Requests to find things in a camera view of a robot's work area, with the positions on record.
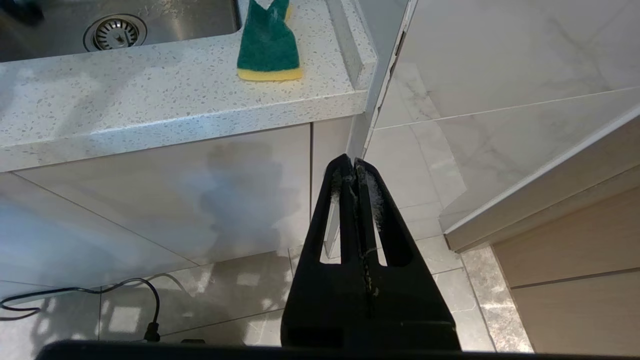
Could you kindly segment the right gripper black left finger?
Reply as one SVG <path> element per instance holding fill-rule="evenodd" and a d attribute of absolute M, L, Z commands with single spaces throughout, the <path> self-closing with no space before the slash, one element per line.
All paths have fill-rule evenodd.
<path fill-rule="evenodd" d="M 349 329 L 366 316 L 354 181 L 345 153 L 329 162 L 281 319 L 283 347 L 341 348 Z M 339 203 L 338 264 L 321 261 L 333 194 Z"/>

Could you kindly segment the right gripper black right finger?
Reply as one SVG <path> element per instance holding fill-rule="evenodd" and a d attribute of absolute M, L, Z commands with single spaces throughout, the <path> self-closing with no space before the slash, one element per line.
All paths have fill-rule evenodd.
<path fill-rule="evenodd" d="M 359 257 L 375 342 L 459 351 L 453 315 L 379 171 L 357 159 L 356 180 Z"/>

